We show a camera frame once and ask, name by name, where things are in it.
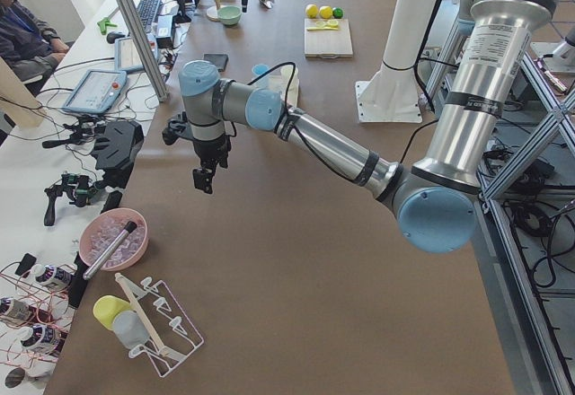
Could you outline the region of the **black keyboard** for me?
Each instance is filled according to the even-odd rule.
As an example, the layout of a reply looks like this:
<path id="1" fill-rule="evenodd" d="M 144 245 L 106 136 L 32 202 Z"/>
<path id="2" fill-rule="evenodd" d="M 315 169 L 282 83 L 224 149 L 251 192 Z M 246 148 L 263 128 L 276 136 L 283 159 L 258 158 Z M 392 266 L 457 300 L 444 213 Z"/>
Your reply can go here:
<path id="1" fill-rule="evenodd" d="M 137 4 L 137 14 L 144 32 L 152 30 L 153 24 L 161 11 L 163 0 L 140 0 Z"/>

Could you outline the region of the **yellow plastic knife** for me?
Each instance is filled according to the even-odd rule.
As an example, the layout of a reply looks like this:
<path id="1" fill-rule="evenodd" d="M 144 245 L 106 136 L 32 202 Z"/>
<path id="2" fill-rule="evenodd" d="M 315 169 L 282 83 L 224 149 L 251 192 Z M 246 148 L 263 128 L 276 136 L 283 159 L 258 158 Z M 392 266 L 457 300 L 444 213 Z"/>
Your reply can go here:
<path id="1" fill-rule="evenodd" d="M 306 31 L 338 31 L 339 27 L 318 27 L 318 26 L 310 26 L 306 27 Z"/>

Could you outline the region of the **steel muddler black tip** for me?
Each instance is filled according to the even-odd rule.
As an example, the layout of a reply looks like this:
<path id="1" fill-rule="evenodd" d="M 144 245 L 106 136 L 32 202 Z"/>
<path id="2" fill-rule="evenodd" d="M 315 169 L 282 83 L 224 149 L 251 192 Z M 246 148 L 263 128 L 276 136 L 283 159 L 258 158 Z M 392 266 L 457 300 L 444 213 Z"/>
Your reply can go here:
<path id="1" fill-rule="evenodd" d="M 94 263 L 83 273 L 83 280 L 90 280 L 113 255 L 116 249 L 137 229 L 137 224 L 128 221 L 119 234 L 111 241 L 108 247 L 100 254 Z"/>

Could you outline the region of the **cream serving tray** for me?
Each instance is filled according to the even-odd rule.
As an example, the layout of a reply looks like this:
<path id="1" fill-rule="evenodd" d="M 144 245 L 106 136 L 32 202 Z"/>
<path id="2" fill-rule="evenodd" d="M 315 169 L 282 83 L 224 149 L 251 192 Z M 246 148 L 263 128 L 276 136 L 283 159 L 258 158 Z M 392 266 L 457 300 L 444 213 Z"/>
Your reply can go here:
<path id="1" fill-rule="evenodd" d="M 269 75 L 269 88 L 270 91 L 278 92 L 282 100 L 285 99 L 285 92 L 287 92 L 287 103 L 292 106 L 298 105 L 299 94 L 299 80 L 297 77 L 297 84 L 293 88 L 286 88 L 282 84 L 280 74 Z"/>

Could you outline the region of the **green lime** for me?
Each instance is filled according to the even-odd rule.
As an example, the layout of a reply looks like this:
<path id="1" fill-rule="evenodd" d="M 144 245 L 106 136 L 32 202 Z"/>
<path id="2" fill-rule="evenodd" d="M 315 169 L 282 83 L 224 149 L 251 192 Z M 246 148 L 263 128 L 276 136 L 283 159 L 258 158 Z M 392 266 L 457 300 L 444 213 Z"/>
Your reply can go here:
<path id="1" fill-rule="evenodd" d="M 342 19 L 344 15 L 344 12 L 341 8 L 339 7 L 333 7 L 332 8 L 332 17 L 335 19 Z"/>

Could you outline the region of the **grey translucent cup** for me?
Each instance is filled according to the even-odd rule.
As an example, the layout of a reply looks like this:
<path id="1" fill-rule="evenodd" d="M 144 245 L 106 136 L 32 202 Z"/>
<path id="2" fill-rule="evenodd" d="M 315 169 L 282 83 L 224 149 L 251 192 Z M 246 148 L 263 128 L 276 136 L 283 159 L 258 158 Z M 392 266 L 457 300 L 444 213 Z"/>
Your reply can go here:
<path id="1" fill-rule="evenodd" d="M 134 311 L 117 314 L 111 327 L 120 343 L 127 349 L 144 345 L 150 338 L 144 323 Z"/>

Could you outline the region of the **tea bottle top middle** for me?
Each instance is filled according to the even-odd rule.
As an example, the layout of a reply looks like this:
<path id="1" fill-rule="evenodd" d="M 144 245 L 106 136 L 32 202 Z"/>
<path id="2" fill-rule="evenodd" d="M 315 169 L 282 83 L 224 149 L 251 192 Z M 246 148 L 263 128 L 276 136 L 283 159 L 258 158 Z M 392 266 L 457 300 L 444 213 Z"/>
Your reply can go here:
<path id="1" fill-rule="evenodd" d="M 1 298 L 1 321 L 14 326 L 43 323 L 51 320 L 51 314 L 13 297 Z"/>

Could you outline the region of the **blue plastic cup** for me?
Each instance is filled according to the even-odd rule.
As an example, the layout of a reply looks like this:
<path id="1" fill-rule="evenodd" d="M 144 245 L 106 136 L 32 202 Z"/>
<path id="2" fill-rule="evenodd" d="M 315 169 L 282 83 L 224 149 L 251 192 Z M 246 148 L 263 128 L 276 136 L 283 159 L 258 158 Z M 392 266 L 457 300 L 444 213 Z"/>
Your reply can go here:
<path id="1" fill-rule="evenodd" d="M 269 66 L 266 64 L 257 64 L 252 68 L 252 85 L 261 89 L 269 88 L 269 77 L 267 72 Z"/>

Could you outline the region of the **blue teach pendant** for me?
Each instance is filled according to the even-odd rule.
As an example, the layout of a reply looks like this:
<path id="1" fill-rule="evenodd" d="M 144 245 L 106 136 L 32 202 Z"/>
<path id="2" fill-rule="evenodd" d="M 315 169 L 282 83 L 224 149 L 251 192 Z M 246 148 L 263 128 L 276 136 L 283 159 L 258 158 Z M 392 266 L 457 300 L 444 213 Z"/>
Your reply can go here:
<path id="1" fill-rule="evenodd" d="M 65 112 L 102 114 L 118 99 L 127 82 L 122 70 L 88 70 L 62 105 Z"/>
<path id="2" fill-rule="evenodd" d="M 160 52 L 155 39 L 151 33 L 146 35 L 152 56 L 158 64 L 160 61 Z M 140 72 L 144 66 L 137 52 L 134 40 L 131 37 L 118 38 L 114 41 L 114 69 L 124 71 L 127 74 Z"/>

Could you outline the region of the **tea bottle top left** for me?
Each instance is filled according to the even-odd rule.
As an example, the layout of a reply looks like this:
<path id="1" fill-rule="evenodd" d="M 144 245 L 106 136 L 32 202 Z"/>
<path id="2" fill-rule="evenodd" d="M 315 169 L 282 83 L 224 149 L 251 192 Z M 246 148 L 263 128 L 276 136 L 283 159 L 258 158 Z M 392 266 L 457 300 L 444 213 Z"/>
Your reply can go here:
<path id="1" fill-rule="evenodd" d="M 71 273 L 53 265 L 36 264 L 31 268 L 30 273 L 40 285 L 53 292 L 67 289 L 73 278 Z"/>

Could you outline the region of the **person in dark hoodie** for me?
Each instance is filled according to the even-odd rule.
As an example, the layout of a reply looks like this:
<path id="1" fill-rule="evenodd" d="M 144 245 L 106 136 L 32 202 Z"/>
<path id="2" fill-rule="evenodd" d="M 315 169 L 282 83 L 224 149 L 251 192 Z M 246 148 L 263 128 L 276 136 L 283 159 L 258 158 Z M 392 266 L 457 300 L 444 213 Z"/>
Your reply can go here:
<path id="1" fill-rule="evenodd" d="M 1 0 L 1 58 L 25 83 L 48 78 L 70 47 L 19 0 Z"/>

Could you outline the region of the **dark grey folded cloth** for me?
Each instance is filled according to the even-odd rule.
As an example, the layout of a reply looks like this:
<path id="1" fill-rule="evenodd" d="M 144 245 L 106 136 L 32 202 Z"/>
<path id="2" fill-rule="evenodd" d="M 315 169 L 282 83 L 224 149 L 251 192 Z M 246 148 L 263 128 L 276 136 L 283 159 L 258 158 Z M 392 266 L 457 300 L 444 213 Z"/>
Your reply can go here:
<path id="1" fill-rule="evenodd" d="M 219 72 L 223 72 L 226 70 L 229 57 L 227 54 L 207 53 L 203 55 L 203 59 L 213 64 Z"/>

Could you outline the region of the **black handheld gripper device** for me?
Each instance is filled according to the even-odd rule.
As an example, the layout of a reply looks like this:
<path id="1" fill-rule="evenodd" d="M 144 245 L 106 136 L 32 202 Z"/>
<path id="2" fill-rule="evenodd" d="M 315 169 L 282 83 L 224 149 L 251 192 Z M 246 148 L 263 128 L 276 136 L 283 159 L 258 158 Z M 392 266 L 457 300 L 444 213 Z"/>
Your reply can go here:
<path id="1" fill-rule="evenodd" d="M 70 131 L 66 139 L 47 140 L 41 143 L 45 149 L 55 148 L 61 145 L 81 145 L 94 139 L 105 130 L 105 121 L 102 118 L 81 115 L 75 124 L 64 124 L 64 129 Z"/>

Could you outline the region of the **tea bottle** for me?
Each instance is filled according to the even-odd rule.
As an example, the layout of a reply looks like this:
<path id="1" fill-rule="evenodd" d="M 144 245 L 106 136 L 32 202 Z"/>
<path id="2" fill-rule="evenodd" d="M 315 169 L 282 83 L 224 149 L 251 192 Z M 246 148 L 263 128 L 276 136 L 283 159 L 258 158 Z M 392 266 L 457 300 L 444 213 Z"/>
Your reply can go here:
<path id="1" fill-rule="evenodd" d="M 51 320 L 51 314 L 13 297 L 1 298 L 1 321 L 14 326 L 43 323 Z"/>
<path id="2" fill-rule="evenodd" d="M 31 268 L 30 273 L 40 285 L 53 292 L 67 289 L 73 278 L 71 273 L 53 265 L 36 264 Z"/>
<path id="3" fill-rule="evenodd" d="M 66 342 L 67 333 L 58 328 L 35 324 L 31 327 L 20 328 L 16 338 L 22 348 L 37 354 L 59 357 Z"/>

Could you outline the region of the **cream plastic cup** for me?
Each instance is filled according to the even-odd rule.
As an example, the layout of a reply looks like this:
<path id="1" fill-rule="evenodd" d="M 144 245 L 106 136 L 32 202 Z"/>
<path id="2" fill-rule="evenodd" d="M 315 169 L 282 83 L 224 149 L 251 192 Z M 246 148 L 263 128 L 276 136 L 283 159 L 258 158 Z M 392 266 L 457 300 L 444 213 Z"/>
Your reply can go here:
<path id="1" fill-rule="evenodd" d="M 282 66 L 280 76 L 282 84 L 286 88 L 293 88 L 297 84 L 297 68 L 294 66 Z"/>

